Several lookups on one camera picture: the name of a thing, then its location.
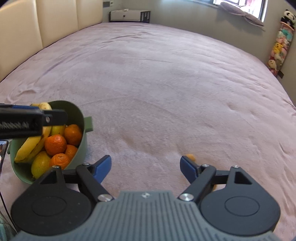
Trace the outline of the orange tangerine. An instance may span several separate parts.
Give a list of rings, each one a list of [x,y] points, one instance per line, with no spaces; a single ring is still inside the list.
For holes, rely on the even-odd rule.
[[[64,132],[64,138],[67,144],[78,146],[82,140],[83,133],[78,125],[72,124],[66,127]]]
[[[71,162],[70,158],[64,154],[64,153],[60,153],[60,154],[56,154],[54,155],[49,163],[49,166],[60,166],[62,170],[64,170],[69,163]]]
[[[56,154],[64,153],[67,149],[66,139],[60,135],[56,134],[49,136],[44,143],[45,150],[49,156],[54,156]]]
[[[67,145],[65,155],[69,158],[70,161],[75,157],[78,148],[73,145]]]

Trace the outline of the hanging plush toy organizer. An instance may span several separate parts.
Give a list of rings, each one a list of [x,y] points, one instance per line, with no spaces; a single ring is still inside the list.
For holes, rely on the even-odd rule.
[[[293,36],[295,32],[295,14],[286,9],[280,20],[280,28],[273,47],[271,49],[269,59],[267,61],[267,68],[275,76],[278,76],[283,63],[289,52]]]

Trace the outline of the pink bed blanket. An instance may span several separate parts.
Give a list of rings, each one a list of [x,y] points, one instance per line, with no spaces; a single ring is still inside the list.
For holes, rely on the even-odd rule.
[[[295,106],[254,56],[174,28],[105,23],[43,49],[1,82],[1,102],[66,100],[85,116],[86,161],[104,155],[104,187],[170,190],[188,182],[180,157],[242,167],[278,202],[275,233],[295,237]]]

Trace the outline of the wall switch panel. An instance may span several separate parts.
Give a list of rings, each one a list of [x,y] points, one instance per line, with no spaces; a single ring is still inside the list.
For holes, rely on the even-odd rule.
[[[104,8],[110,8],[110,7],[113,6],[113,4],[114,4],[114,1],[104,1],[103,2],[103,7]]]

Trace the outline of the white bedside cabinet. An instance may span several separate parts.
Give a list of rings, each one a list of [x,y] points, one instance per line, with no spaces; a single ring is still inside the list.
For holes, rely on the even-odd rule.
[[[151,11],[136,9],[121,9],[109,13],[110,22],[139,22],[149,23]]]

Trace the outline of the grey window cushion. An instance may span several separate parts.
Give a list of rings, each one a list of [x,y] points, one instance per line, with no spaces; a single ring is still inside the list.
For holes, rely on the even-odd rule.
[[[257,26],[257,27],[264,26],[264,23],[261,20],[259,20],[255,16],[241,10],[240,8],[238,8],[234,5],[222,2],[221,4],[219,4],[219,8],[223,9],[224,11],[226,11],[232,15],[236,15],[236,16],[240,16],[240,17],[244,18],[244,20],[246,20],[248,23],[250,23],[254,26]]]

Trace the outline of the cream padded headboard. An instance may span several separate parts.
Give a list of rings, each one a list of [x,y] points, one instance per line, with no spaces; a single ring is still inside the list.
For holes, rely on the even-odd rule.
[[[13,1],[2,6],[1,79],[37,52],[102,20],[102,1]]]

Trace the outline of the small brown kiwi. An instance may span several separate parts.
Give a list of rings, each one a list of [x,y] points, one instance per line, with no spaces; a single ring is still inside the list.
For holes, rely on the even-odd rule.
[[[196,158],[193,154],[186,154],[186,157],[189,158],[191,161],[195,162]]]

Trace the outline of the yellow banana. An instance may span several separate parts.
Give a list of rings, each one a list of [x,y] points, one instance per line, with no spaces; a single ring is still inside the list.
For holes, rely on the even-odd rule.
[[[15,163],[31,164],[34,157],[43,148],[44,142],[49,136],[51,129],[51,126],[45,126],[43,127],[43,133],[41,136],[27,138],[16,153]]]

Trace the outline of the green pear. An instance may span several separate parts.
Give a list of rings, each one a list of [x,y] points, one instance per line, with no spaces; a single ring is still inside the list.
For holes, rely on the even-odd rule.
[[[50,136],[54,136],[54,135],[64,136],[64,132],[65,132],[66,127],[67,127],[67,125],[52,126]]]
[[[36,155],[31,165],[31,173],[35,179],[39,179],[50,168],[51,157],[46,151],[41,151]]]

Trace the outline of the green colander bowl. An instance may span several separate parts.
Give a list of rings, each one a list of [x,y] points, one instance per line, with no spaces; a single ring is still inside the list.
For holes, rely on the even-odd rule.
[[[64,170],[81,165],[87,153],[86,133],[93,131],[92,117],[84,117],[79,107],[71,102],[56,100],[32,106],[64,110],[68,119],[61,126],[46,126],[41,136],[17,138],[10,142],[8,154],[13,171],[27,184],[39,178],[48,164],[60,164]]]

